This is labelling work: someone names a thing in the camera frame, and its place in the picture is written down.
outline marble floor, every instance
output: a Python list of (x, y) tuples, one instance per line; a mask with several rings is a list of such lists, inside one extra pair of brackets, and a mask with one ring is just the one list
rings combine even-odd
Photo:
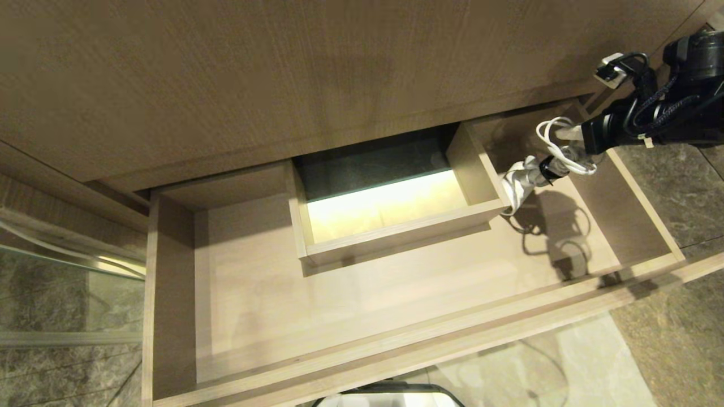
[[(0, 249), (0, 331), (140, 332), (143, 282)], [(138, 406), (140, 343), (0, 349), (0, 406)]]

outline open drawer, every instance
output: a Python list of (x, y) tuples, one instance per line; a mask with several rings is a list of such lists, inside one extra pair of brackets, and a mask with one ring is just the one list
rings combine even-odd
[[(538, 148), (535, 124), (567, 107), (464, 128), (502, 173)], [(153, 192), (146, 406), (302, 403), (582, 319), (723, 260), (683, 265), (611, 151), (596, 175), (537, 190), (512, 219), (309, 274), (290, 175), (280, 162)]]

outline white cable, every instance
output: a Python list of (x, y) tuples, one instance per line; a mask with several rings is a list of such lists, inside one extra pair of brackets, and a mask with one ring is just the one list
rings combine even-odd
[(103, 258), (101, 258), (101, 257), (96, 257), (96, 256), (92, 256), (92, 255), (90, 255), (90, 254), (80, 253), (80, 252), (77, 252), (77, 251), (72, 251), (72, 250), (69, 250), (69, 249), (66, 249), (66, 248), (62, 248), (62, 247), (59, 247), (59, 246), (56, 246), (56, 245), (52, 245), (52, 244), (50, 244), (50, 243), (43, 242), (42, 240), (36, 239), (36, 238), (34, 238), (34, 237), (32, 237), (32, 236), (26, 235), (26, 234), (23, 233), (23, 232), (20, 232), (19, 230), (15, 229), (14, 227), (8, 225), (7, 223), (5, 223), (5, 222), (3, 222), (3, 221), (1, 221), (1, 220), (0, 220), (0, 227), (3, 228), (3, 229), (5, 229), (5, 230), (7, 230), (7, 231), (10, 232), (10, 233), (12, 233), (13, 235), (16, 235), (17, 237), (19, 237), (19, 238), (21, 238), (21, 239), (24, 239), (24, 240), (27, 240), (28, 242), (31, 242), (32, 244), (37, 245), (37, 246), (40, 246), (40, 247), (42, 247), (42, 248), (46, 248), (46, 249), (52, 250), (52, 251), (57, 251), (58, 253), (67, 254), (68, 256), (78, 257), (78, 258), (81, 258), (81, 259), (99, 261), (99, 262), (101, 262), (101, 263), (109, 264), (109, 265), (111, 265), (111, 266), (113, 266), (113, 267), (118, 267), (119, 269), (123, 269), (123, 270), (125, 270), (125, 271), (127, 271), (127, 272), (129, 272), (129, 273), (131, 273), (131, 274), (133, 274), (133, 275), (135, 275), (135, 276), (140, 277), (140, 278), (143, 279), (143, 280), (146, 279), (146, 276), (143, 275), (143, 273), (137, 272), (137, 271), (135, 271), (134, 269), (131, 269), (130, 267), (124, 266), (123, 264), (118, 264), (118, 263), (116, 263), (115, 261), (106, 260), (106, 259), (103, 259)]
[[(543, 126), (545, 126), (545, 130), (543, 134), (541, 134), (541, 127)], [(571, 119), (568, 119), (567, 117), (559, 116), (554, 117), (551, 120), (545, 120), (543, 122), (540, 122), (538, 126), (536, 126), (536, 134), (538, 135), (538, 138), (543, 140), (543, 142), (548, 145), (548, 151), (555, 158), (559, 159), (566, 166), (566, 168), (568, 168), (571, 172), (575, 174), (591, 175), (596, 172), (596, 164), (591, 164), (590, 167), (586, 167), (582, 164), (575, 162), (572, 159), (569, 159), (563, 154), (563, 151), (560, 150), (560, 147), (556, 146), (550, 140), (550, 130), (553, 126), (573, 127), (573, 121), (571, 121)]]
[(500, 181), (510, 200), (510, 207), (502, 212), (503, 216), (512, 216), (528, 198), (535, 187), (535, 182), (531, 180), (530, 174), (532, 170), (538, 168), (539, 164), (536, 157), (527, 156), (525, 160), (513, 164), (503, 175)]

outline inner compartment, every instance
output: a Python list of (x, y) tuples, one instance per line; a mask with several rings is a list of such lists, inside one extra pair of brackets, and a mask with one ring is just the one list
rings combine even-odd
[(507, 206), (459, 123), (299, 156), (289, 171), (308, 274), (487, 229)]
[[(520, 156), (521, 150), (516, 147), (509, 154), (502, 137), (534, 146), (532, 129), (551, 114), (559, 112), (481, 119), (469, 129), (474, 140), (492, 149), (494, 170), (503, 173), (510, 165), (505, 157)], [(296, 251), (285, 185), (288, 163), (158, 192), (154, 210), (161, 218), (156, 221), (160, 235), (164, 227), (176, 230), (179, 225), (193, 231), (196, 382), (263, 372), (564, 280), (671, 255), (614, 162), (604, 160), (600, 166), (595, 180), (567, 177), (536, 190), (520, 216), (494, 217), (488, 230), (308, 277)], [(178, 206), (188, 215), (167, 210)], [(159, 253), (164, 247), (159, 241)], [(157, 278), (174, 279), (179, 258), (177, 253), (158, 255)], [(159, 303), (160, 295), (169, 298)], [(164, 355), (173, 360), (179, 354), (173, 348), (177, 335), (162, 329), (183, 318), (173, 312), (174, 302), (182, 299), (174, 298), (168, 291), (156, 294), (157, 372), (164, 372), (157, 366)], [(154, 375), (154, 386), (164, 380), (179, 386), (161, 373)], [(178, 392), (154, 390), (154, 397)]]
[(312, 241), (467, 206), (447, 149), (459, 122), (295, 157)]

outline gray stone tile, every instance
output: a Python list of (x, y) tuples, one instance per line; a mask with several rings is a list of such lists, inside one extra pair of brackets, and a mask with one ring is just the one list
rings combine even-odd
[(724, 146), (706, 147), (699, 150), (707, 157), (709, 163), (719, 173), (719, 176), (724, 178)]
[(616, 151), (680, 247), (724, 235), (724, 180), (698, 148), (624, 146)]
[[(687, 258), (711, 256), (724, 251), (724, 238), (682, 251)], [(722, 293), (720, 270), (611, 312), (660, 406), (722, 405)]]
[(94, 274), (88, 278), (88, 331), (139, 331), (143, 282)]
[(108, 407), (140, 406), (140, 378), (142, 368), (143, 365), (139, 364)]
[(0, 380), (0, 403), (24, 406), (118, 389), (140, 362), (140, 352)]
[(0, 249), (0, 298), (82, 282), (87, 276), (84, 269)]
[(138, 351), (140, 344), (0, 349), (0, 379), (35, 374)]
[(63, 398), (61, 400), (53, 400), (47, 403), (31, 404), (28, 407), (105, 407), (115, 392), (115, 389), (102, 390), (90, 394)]
[(0, 300), (0, 329), (16, 332), (83, 332), (85, 281), (53, 285)]

